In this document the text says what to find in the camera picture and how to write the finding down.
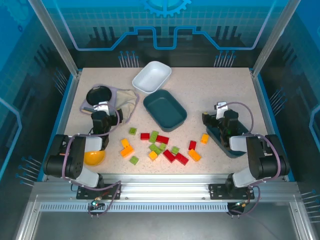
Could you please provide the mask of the teal plastic container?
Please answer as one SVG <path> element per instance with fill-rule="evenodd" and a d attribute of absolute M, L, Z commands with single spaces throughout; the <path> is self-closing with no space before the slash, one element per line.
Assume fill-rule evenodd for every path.
<path fill-rule="evenodd" d="M 172 132 L 187 119 L 185 108 L 165 90 L 157 90 L 143 100 L 143 106 L 164 132 Z"/>
<path fill-rule="evenodd" d="M 242 123 L 239 122 L 238 124 L 238 132 L 239 132 L 239 136 L 233 136 L 230 139 L 230 150 L 227 150 L 226 148 L 224 148 L 222 146 L 222 144 L 220 143 L 218 137 L 219 137 L 219 132 L 217 131 L 217 129 L 215 127 L 207 127 L 207 133 L 209 134 L 209 136 L 214 140 L 214 142 L 221 148 L 221 150 L 229 157 L 232 159 L 241 157 L 245 154 L 246 151 L 246 147 L 242 146 L 244 143 L 244 138 L 245 136 L 243 136 L 243 134 L 247 134 L 249 132 L 249 130 L 244 127 L 244 125 Z"/>

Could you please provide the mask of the white plastic container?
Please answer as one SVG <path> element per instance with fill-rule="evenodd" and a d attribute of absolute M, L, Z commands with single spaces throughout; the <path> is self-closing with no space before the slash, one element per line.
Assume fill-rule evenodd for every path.
<path fill-rule="evenodd" d="M 170 79 L 172 69 L 168 65 L 159 62 L 149 62 L 132 80 L 133 87 L 146 95 L 160 90 Z"/>

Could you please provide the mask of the black bowl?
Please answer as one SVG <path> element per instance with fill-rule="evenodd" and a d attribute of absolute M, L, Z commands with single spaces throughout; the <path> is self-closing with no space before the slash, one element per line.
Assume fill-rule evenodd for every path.
<path fill-rule="evenodd" d="M 89 105 L 95 106 L 100 102 L 108 102 L 112 98 L 112 91 L 107 86 L 95 86 L 86 94 L 86 101 Z"/>

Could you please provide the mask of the beige and lavender cloth bag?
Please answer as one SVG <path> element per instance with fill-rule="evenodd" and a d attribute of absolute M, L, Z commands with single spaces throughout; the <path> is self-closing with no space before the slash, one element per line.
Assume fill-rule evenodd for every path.
<path fill-rule="evenodd" d="M 127 124 L 130 121 L 136 109 L 136 106 L 140 100 L 139 95 L 131 89 L 120 89 L 117 87 L 112 87 L 107 85 L 98 85 L 98 84 L 95 84 L 93 87 L 97 87 L 97 86 L 106 86 L 111 90 L 112 97 L 108 101 L 109 114 L 115 115 L 116 114 L 115 110 L 122 109 L 123 120 L 121 124 Z M 96 111 L 94 110 L 94 106 L 88 104 L 88 102 L 86 101 L 86 97 L 83 100 L 82 104 L 80 105 L 79 110 L 82 113 L 88 114 L 88 115 Z"/>

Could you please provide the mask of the orange lego brick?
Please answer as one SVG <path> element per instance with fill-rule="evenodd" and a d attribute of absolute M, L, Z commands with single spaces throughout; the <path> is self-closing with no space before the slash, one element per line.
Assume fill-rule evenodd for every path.
<path fill-rule="evenodd" d="M 198 162 L 202 157 L 199 153 L 197 153 L 194 149 L 190 149 L 188 151 L 188 155 L 195 161 Z"/>
<path fill-rule="evenodd" d="M 133 147 L 132 147 L 131 145 L 129 145 L 129 146 L 125 147 L 125 148 L 120 152 L 120 154 L 121 154 L 121 156 L 122 156 L 123 158 L 126 158 L 127 156 L 131 155 L 133 152 L 134 152 Z"/>

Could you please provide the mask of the yellow plastic bowl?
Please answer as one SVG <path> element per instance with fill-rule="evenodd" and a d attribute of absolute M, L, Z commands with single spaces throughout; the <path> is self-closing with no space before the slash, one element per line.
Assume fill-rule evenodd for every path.
<path fill-rule="evenodd" d="M 88 151 L 84 153 L 83 161 L 88 166 L 97 166 L 105 159 L 106 152 L 104 150 Z"/>

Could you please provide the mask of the small controller board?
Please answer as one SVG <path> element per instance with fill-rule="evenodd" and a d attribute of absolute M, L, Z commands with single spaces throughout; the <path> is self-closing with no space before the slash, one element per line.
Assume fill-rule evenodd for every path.
<path fill-rule="evenodd" d="M 105 206 L 104 203 L 101 203 L 101 198 L 95 198 L 90 205 L 89 210 L 90 211 L 95 211 L 95 210 L 100 210 Z"/>
<path fill-rule="evenodd" d="M 234 206 L 233 209 L 239 212 L 243 212 L 245 207 L 250 203 L 250 200 L 243 200 L 240 202 L 237 202 Z"/>

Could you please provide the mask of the blue printed clear panel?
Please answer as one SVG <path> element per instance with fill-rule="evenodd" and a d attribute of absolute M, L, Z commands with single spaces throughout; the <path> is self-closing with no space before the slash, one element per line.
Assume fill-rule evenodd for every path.
<path fill-rule="evenodd" d="M 33 0 L 76 66 L 252 68 L 290 0 Z"/>

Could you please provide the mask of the aluminium table side rail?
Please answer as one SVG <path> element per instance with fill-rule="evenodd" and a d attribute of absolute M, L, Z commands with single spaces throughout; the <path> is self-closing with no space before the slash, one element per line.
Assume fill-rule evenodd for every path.
<path fill-rule="evenodd" d="M 61 101 L 61 104 L 60 104 L 60 107 L 59 107 L 59 110 L 58 110 L 58 113 L 56 116 L 56 120 L 55 120 L 53 129 L 52 129 L 52 133 L 51 133 L 51 136 L 50 136 L 50 139 L 48 142 L 48 146 L 47 146 L 47 149 L 44 154 L 44 158 L 42 161 L 42 167 L 41 167 L 40 172 L 37 177 L 38 182 L 43 182 L 47 178 L 44 173 L 43 166 L 44 166 L 45 160 L 49 154 L 49 150 L 50 150 L 50 147 L 53 143 L 55 135 L 56 134 L 63 134 L 65 132 L 67 122 L 69 119 L 69 115 L 71 112 L 71 108 L 73 105 L 73 101 L 74 101 L 74 98 L 76 95 L 78 84 L 79 84 L 79 79 L 77 77 L 74 77 L 71 74 L 69 76 L 67 86 L 64 91 L 64 95 L 63 95 L 63 98 L 62 98 L 62 101 Z"/>
<path fill-rule="evenodd" d="M 271 103 L 269 97 L 267 95 L 266 87 L 264 85 L 263 79 L 260 74 L 257 76 L 252 76 L 252 82 L 255 89 L 255 93 L 259 102 L 259 106 L 261 109 L 262 117 L 264 120 L 264 124 L 266 127 L 266 131 L 268 134 L 275 134 L 279 138 L 281 146 L 284 150 L 285 155 L 287 156 L 287 152 L 285 146 L 283 144 L 279 128 L 276 123 L 276 118 L 273 113 Z"/>

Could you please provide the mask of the aluminium mounting rail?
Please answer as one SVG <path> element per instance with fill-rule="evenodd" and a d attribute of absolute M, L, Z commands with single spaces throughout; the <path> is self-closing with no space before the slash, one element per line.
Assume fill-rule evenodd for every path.
<path fill-rule="evenodd" d="M 113 184 L 121 181 L 122 202 L 208 202 L 209 184 L 224 184 L 226 174 L 104 174 L 104 181 Z M 259 184 L 263 203 L 301 201 L 296 182 L 279 178 Z M 49 177 L 36 182 L 30 201 L 74 202 L 75 192 L 61 179 Z"/>

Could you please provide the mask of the aluminium frame post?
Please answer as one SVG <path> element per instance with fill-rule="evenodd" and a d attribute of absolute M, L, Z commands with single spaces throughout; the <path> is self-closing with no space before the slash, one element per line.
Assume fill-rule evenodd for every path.
<path fill-rule="evenodd" d="M 257 79 L 260 71 L 267 62 L 270 54 L 275 48 L 278 40 L 283 34 L 285 28 L 287 27 L 289 21 L 291 20 L 293 14 L 295 13 L 301 0 L 288 0 L 286 6 L 284 7 L 281 15 L 279 16 L 270 36 L 268 37 L 266 44 L 264 45 L 262 51 L 260 52 L 254 66 L 252 69 L 252 78 Z"/>
<path fill-rule="evenodd" d="M 40 20 L 42 26 L 44 27 L 46 33 L 57 49 L 61 59 L 65 63 L 69 72 L 77 78 L 79 75 L 78 67 L 74 62 L 67 46 L 65 45 L 57 27 L 55 26 L 49 12 L 44 6 L 42 0 L 28 0 L 38 19 Z"/>

